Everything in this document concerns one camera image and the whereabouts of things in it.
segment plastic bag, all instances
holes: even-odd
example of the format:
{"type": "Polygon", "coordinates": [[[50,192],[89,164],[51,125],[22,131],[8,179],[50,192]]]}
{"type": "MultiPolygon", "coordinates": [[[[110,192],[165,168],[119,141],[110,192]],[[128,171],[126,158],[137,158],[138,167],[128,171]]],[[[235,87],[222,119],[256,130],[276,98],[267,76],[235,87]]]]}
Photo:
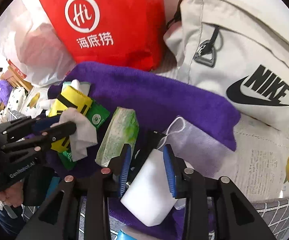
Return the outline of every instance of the plastic bag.
{"type": "Polygon", "coordinates": [[[35,86],[62,81],[75,62],[57,37],[46,13],[14,0],[0,17],[0,53],[35,86]]]}
{"type": "Polygon", "coordinates": [[[40,0],[77,63],[158,67],[165,31],[163,0],[40,0]]]}
{"type": "Polygon", "coordinates": [[[223,166],[235,166],[237,155],[183,117],[169,126],[158,150],[170,144],[174,155],[190,163],[202,176],[218,179],[223,166]]]}

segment green tissue pack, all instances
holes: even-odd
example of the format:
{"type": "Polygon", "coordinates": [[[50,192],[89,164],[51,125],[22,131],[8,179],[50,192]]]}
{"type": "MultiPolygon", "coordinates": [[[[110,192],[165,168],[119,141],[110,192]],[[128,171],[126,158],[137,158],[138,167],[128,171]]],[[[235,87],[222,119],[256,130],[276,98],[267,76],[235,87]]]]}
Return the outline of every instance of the green tissue pack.
{"type": "Polygon", "coordinates": [[[96,163],[107,167],[113,157],[120,155],[125,143],[131,146],[133,153],[138,132],[136,112],[133,109],[117,107],[98,150],[96,163]]]}
{"type": "Polygon", "coordinates": [[[93,124],[93,126],[98,130],[98,128],[104,123],[104,121],[109,117],[110,112],[105,109],[102,105],[98,104],[94,99],[89,111],[86,114],[88,120],[93,124]]]}

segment white eraser block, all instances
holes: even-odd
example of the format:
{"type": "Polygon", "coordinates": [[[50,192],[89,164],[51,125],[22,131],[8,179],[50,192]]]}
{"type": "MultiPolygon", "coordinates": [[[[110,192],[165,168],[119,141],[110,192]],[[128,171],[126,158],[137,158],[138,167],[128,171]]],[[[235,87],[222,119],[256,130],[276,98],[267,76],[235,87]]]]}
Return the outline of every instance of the white eraser block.
{"type": "Polygon", "coordinates": [[[166,218],[176,199],[169,191],[161,151],[150,153],[121,203],[147,227],[159,225],[166,218]]]}

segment white tissue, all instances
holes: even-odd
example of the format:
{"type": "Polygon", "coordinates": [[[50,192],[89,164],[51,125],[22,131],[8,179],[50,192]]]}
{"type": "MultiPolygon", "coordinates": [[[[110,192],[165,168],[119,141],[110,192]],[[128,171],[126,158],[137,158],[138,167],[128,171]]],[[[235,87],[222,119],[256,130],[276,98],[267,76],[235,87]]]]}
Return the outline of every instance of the white tissue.
{"type": "Polygon", "coordinates": [[[51,127],[69,121],[74,122],[77,126],[76,132],[70,135],[71,155],[75,162],[87,157],[87,148],[98,143],[97,132],[96,128],[84,115],[71,107],[62,112],[59,123],[53,124],[51,127]]]}

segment metal buckle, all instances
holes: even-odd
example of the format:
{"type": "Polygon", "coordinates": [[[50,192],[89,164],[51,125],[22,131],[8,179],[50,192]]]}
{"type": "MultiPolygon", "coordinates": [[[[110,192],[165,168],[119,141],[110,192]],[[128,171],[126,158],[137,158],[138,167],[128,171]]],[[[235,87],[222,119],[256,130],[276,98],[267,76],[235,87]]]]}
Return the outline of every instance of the metal buckle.
{"type": "Polygon", "coordinates": [[[203,57],[201,55],[201,51],[204,49],[204,47],[210,42],[210,40],[206,40],[203,43],[200,44],[200,48],[198,50],[198,52],[196,52],[196,54],[194,55],[193,59],[195,62],[203,64],[205,66],[211,67],[213,68],[215,65],[215,60],[216,60],[216,53],[215,53],[215,49],[212,46],[211,48],[211,54],[212,54],[212,58],[211,59],[207,59],[205,57],[203,57]]]}

